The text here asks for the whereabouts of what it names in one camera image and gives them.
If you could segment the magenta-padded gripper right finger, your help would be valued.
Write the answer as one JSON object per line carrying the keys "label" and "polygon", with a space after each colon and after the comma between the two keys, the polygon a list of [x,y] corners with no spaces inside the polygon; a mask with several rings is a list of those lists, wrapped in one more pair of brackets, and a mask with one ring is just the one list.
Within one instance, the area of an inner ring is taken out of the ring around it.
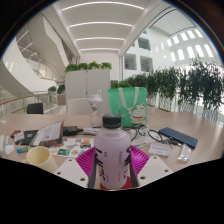
{"label": "magenta-padded gripper right finger", "polygon": [[172,173],[158,156],[149,156],[140,149],[131,147],[130,177],[133,188],[146,186]]}

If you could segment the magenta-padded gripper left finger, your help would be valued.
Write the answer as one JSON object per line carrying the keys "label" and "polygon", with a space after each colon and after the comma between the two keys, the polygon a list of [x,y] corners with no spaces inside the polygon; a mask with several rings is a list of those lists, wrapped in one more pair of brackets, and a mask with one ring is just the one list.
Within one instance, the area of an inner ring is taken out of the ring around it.
{"label": "magenta-padded gripper left finger", "polygon": [[84,188],[93,188],[96,179],[95,149],[90,148],[77,158],[68,158],[55,175]]}

